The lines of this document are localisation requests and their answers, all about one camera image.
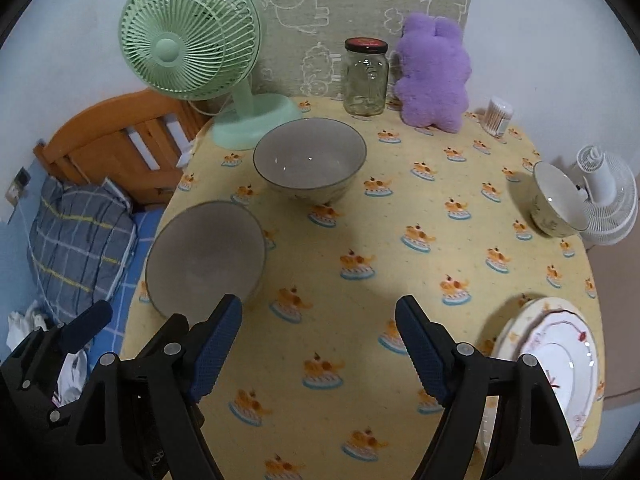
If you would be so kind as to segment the cream patterned plate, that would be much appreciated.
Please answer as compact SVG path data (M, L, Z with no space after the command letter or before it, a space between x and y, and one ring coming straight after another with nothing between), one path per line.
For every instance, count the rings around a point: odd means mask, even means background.
M528 336L532 328L538 324L543 316L549 311L569 310L577 313L585 322L586 319L569 301L546 297L530 300L521 312L504 326L498 336L494 350L491 355L496 359L515 361L521 355L520 347L524 339Z

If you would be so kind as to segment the grey bowl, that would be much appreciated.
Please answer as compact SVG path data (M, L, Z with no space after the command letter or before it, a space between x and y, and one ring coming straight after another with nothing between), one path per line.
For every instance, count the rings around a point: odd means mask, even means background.
M213 200L186 208L157 234L145 285L161 315L190 324L209 317L222 296L245 302L262 284L267 248L262 226L245 207Z
M330 118L302 118L266 133L253 164L274 190L314 204L342 197L367 160L367 143L352 126Z

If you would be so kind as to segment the white floral small bowl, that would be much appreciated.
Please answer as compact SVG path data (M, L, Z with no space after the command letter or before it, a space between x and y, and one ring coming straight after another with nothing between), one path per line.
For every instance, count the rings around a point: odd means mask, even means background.
M544 234L563 238L585 232L588 220L578 189L559 168L537 162L530 216Z

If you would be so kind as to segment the white red-rimmed plate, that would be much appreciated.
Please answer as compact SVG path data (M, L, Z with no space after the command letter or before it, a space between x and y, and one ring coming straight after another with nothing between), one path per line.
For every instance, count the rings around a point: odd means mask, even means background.
M520 353L537 359L562 408L570 435L578 441L599 385L597 345L589 326L575 312L549 311L524 339Z

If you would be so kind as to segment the white crumpled cloth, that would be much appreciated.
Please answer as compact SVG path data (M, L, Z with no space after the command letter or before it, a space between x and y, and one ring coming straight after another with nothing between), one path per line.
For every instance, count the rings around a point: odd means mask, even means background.
M47 315L40 310L40 305L34 301L24 313L12 311L8 314L8 334L6 345L14 351L20 343L34 330L47 332Z

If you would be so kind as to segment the blue plaid pillow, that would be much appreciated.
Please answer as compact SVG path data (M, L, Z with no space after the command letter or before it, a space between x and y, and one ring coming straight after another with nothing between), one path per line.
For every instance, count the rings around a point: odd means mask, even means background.
M112 299L137 238L132 203L111 179L76 185L46 177L29 230L28 261L55 322L72 322Z

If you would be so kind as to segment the orange wooden bed headboard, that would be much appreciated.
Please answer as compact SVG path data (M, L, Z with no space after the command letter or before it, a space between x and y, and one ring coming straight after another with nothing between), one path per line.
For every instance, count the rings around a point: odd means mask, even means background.
M189 141L209 125L187 102L143 90L86 108L50 141L36 144L34 155L47 174L63 182L100 184L109 178L136 205L164 206L182 176L180 148L165 122L170 115Z

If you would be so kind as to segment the yellow patterned tablecloth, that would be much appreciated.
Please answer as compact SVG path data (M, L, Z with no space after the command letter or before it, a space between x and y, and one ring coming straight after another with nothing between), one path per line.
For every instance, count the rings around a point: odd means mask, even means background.
M203 432L229 479L408 479L439 422L394 323L412 295L457 340L489 352L533 298L573 304L603 339L578 237L528 223L539 155L524 133L491 139L349 117L368 158L346 194L311 206L272 190L250 153L195 141L173 217L235 198L265 231L258 294L214 391Z

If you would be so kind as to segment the white standing fan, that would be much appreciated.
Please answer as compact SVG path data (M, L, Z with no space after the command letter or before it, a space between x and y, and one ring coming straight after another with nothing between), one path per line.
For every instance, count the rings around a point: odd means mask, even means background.
M584 241L596 246L621 242L639 212L638 186L629 165L620 155L585 145L576 155L572 176L587 216Z

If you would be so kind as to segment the cotton swab container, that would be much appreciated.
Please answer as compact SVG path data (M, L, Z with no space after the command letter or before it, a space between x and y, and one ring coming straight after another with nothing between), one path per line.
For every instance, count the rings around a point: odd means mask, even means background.
M498 96L492 96L480 121L483 129L494 136L502 138L513 116L513 106Z

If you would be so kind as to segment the green desk fan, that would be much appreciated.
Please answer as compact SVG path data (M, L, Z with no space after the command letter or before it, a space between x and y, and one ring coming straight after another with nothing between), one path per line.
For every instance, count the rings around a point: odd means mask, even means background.
M302 116L287 96L250 88L266 36L259 0L127 0L118 32L122 56L151 89L186 102L231 96L210 129L222 148L250 150Z

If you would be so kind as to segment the purple plush toy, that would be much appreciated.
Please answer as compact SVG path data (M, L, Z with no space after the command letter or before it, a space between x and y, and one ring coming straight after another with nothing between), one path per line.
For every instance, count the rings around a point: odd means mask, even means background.
M410 14L396 53L400 77L394 93L401 102L402 121L458 132L469 107L465 85L472 73L458 23L443 16Z

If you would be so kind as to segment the glass jar red lid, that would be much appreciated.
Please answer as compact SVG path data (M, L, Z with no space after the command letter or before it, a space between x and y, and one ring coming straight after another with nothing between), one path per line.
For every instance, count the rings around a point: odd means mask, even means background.
M388 45L378 38L352 37L345 40L344 47L342 81L346 112L356 116L382 114L390 69L386 58Z

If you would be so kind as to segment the wall power socket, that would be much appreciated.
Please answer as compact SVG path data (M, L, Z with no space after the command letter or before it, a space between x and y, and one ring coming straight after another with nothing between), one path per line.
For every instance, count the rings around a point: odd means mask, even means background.
M6 190L6 200L10 205L16 206L18 204L28 187L30 180L32 180L32 177L24 167L18 170L18 173Z

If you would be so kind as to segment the green elephant wall mat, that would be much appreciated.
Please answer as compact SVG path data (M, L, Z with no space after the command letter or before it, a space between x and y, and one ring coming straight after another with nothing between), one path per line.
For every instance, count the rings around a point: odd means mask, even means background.
M389 84L399 74L395 46L413 12L464 27L471 0L259 0L266 36L252 73L256 93L318 98L342 95L350 37L386 42Z

